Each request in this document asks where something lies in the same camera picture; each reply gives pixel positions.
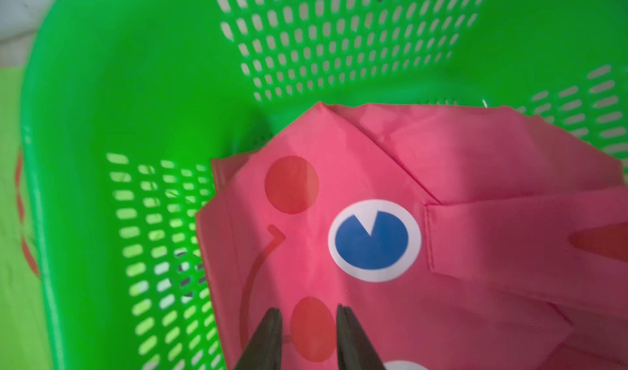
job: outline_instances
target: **green surface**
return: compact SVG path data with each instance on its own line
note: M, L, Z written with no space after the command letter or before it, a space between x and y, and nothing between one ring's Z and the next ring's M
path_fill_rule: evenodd
M224 366L208 163L318 100L507 104L628 158L627 0L226 1L58 0L38 35L22 124L59 369Z
M35 238L29 217L20 224L14 183L22 76L22 68L0 69L0 367L45 370L52 364L42 282L29 268L21 245L24 237L36 253Z

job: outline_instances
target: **pink fabric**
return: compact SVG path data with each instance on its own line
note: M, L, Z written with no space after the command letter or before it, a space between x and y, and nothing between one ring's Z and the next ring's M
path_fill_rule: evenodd
M430 205L427 220L434 272L628 319L628 262L569 243L585 229L628 221L628 186Z
M563 368L547 367L548 358L562 366L582 352L609 360L587 344L597 338L595 320L581 317L574 332L567 308L429 268L428 240L438 238L428 235L428 208L621 184L617 160L539 118L507 108L318 104L233 172L225 169L226 186L197 214L228 367L264 312L279 307L283 368L335 370L338 303L354 309L384 362L546 370ZM416 222L418 254L402 270L341 266L330 239L337 219L365 201L384 207L381 200ZM359 218L368 225L368 213ZM562 343L571 345L559 351ZM607 354L623 358L616 347Z

